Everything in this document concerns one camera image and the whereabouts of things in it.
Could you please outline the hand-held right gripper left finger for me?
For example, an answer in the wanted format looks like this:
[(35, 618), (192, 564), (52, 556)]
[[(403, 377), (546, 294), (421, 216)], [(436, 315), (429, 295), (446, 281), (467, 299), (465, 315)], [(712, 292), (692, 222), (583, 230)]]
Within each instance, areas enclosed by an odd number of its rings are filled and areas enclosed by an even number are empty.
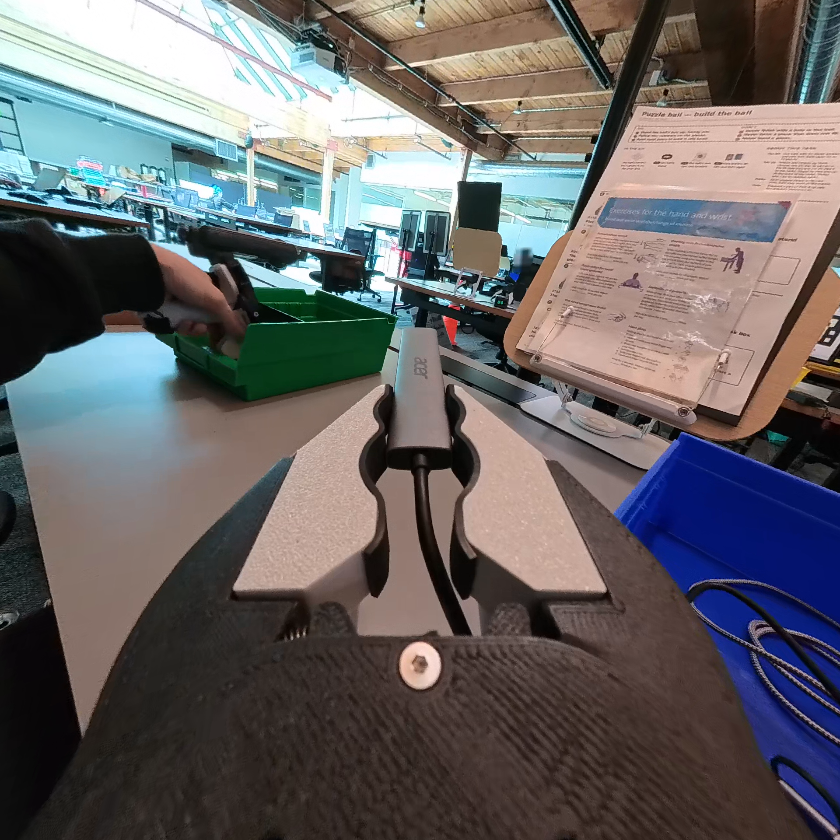
[(385, 502), (394, 391), (376, 386), (300, 448), (234, 584), (240, 600), (361, 604), (390, 570)]

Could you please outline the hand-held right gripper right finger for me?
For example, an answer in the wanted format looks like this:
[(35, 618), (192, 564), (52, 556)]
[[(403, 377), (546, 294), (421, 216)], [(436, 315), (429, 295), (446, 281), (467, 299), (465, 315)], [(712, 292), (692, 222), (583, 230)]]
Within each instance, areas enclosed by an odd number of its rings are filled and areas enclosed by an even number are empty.
[(458, 385), (448, 387), (455, 502), (449, 568), (477, 603), (596, 602), (607, 595), (548, 461)]

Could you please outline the green plastic bin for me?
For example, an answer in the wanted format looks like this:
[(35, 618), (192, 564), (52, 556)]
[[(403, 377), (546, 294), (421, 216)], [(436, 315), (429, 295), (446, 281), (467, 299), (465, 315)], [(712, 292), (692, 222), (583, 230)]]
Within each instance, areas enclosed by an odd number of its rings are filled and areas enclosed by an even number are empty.
[(322, 290), (258, 287), (269, 320), (248, 327), (237, 359), (206, 338), (165, 334), (175, 357), (253, 402), (382, 370), (396, 316)]

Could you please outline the grey usb hub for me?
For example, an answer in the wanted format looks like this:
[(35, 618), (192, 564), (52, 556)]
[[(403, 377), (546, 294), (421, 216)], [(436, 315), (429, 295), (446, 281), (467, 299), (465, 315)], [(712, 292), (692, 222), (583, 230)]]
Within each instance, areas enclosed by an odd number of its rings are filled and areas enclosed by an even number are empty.
[(451, 632), (470, 636), (469, 623), (436, 538), (429, 489), (431, 473), (451, 470), (453, 465), (439, 351), (435, 330), (402, 331), (385, 458), (389, 469), (412, 475), (416, 533), (427, 574)]

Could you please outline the person's left forearm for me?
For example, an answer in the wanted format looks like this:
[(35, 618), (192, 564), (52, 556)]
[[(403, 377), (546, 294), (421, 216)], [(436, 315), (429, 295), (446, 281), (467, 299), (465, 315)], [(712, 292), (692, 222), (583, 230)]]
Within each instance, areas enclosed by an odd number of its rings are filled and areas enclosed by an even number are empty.
[(104, 332), (105, 316), (157, 309), (159, 260), (135, 234), (75, 237), (38, 218), (1, 225), (1, 383)]

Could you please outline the person's left hand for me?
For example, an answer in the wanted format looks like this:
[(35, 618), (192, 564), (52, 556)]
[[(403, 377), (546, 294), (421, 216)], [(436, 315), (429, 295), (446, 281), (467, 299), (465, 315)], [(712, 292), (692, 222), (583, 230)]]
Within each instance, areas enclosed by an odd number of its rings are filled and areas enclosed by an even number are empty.
[(182, 319), (176, 331), (182, 335), (207, 336), (216, 342), (225, 337), (240, 341), (247, 327), (242, 318), (228, 304), (223, 292), (215, 287), (211, 277), (189, 259), (168, 248), (150, 244), (161, 268), (165, 299), (174, 299), (182, 305), (202, 310), (213, 317), (210, 323)]

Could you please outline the white stand base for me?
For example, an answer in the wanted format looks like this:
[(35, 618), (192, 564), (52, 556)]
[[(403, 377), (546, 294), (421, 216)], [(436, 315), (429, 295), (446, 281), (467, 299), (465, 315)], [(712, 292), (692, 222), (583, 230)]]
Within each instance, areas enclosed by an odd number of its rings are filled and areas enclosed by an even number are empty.
[(596, 411), (572, 398), (572, 390), (560, 384), (560, 392), (537, 395), (519, 404), (531, 418), (641, 470), (648, 470), (671, 446), (671, 441), (653, 434), (655, 422), (641, 427)]

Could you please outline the blue plastic bin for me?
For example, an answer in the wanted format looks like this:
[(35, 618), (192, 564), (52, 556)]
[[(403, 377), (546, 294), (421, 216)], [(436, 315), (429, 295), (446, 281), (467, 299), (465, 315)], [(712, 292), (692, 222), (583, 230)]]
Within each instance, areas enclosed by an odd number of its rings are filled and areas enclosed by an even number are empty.
[(616, 516), (688, 596), (774, 781), (838, 838), (838, 494), (682, 435)]

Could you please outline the white ceiling projector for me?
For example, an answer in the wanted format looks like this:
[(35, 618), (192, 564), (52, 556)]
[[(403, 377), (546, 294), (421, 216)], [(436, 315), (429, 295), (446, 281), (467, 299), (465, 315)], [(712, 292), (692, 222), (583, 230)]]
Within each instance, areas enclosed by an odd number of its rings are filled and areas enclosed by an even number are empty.
[(314, 88), (337, 89), (347, 81), (347, 66), (332, 49), (303, 41), (294, 45), (289, 58), (290, 71)]

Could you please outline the beige cardboard panel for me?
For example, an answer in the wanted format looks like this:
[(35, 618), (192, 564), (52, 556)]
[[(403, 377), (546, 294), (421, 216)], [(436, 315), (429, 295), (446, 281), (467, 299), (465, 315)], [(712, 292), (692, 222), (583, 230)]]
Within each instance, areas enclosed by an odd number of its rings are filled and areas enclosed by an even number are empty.
[(452, 237), (453, 267), (495, 277), (501, 262), (502, 237), (496, 230), (457, 227)]

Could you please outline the black standing panel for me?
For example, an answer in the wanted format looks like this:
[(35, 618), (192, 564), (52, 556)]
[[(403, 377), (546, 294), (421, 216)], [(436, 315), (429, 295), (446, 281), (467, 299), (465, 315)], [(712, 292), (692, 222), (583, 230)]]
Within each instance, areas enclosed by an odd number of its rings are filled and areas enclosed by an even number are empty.
[(502, 183), (457, 183), (458, 228), (498, 231), (501, 215)]

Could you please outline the clear acrylic sheet holder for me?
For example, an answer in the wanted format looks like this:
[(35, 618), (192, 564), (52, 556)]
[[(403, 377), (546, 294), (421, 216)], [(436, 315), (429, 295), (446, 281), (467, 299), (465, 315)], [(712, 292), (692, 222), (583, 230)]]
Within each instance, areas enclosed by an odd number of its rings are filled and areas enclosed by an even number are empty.
[(713, 376), (797, 190), (623, 183), (584, 223), (525, 352), (556, 381), (678, 427)]

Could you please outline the brown cardboard backing board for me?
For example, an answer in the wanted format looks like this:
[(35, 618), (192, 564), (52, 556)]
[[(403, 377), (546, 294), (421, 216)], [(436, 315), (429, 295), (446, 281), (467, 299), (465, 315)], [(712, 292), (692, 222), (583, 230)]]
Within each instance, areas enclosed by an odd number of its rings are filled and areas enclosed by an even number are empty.
[[(557, 265), (564, 261), (564, 251), (572, 236), (573, 232), (567, 232), (552, 245), (503, 337), (508, 358), (528, 371), (532, 368), (530, 355), (519, 350), (518, 343), (529, 330), (530, 320), (543, 299)], [(767, 427), (782, 406), (796, 376), (805, 367), (811, 351), (837, 309), (838, 302), (839, 278), (834, 269), (830, 268), (817, 283), (772, 364), (763, 374), (738, 425), (731, 426), (700, 415), (693, 424), (679, 428), (700, 438), (727, 442), (749, 437)]]

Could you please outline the black metal pole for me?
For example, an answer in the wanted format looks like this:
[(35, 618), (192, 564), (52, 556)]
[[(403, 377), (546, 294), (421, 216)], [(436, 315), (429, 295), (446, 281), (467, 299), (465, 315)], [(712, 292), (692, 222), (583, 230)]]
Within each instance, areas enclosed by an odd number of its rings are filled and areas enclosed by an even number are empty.
[(637, 94), (654, 54), (668, 7), (669, 1), (644, 1), (641, 6), (610, 105), (570, 216), (569, 231), (581, 221), (584, 210), (632, 116)]

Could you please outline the white printed instruction sheet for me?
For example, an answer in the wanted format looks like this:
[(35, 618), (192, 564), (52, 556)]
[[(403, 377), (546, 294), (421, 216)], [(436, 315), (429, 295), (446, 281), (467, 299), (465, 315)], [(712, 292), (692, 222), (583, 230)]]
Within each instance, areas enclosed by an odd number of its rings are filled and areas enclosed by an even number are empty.
[(700, 399), (706, 415), (724, 422), (740, 417), (838, 251), (838, 104), (637, 108), (522, 332), (519, 351), (533, 351), (595, 210), (623, 185), (798, 195), (732, 329), (728, 368)]

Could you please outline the black corrugated duct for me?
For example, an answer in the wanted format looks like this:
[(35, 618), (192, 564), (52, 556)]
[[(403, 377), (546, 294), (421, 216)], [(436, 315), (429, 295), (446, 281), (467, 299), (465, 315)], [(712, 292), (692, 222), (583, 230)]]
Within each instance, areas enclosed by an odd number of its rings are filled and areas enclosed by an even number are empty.
[(832, 100), (839, 74), (839, 2), (809, 1), (805, 6), (801, 46), (789, 101)]

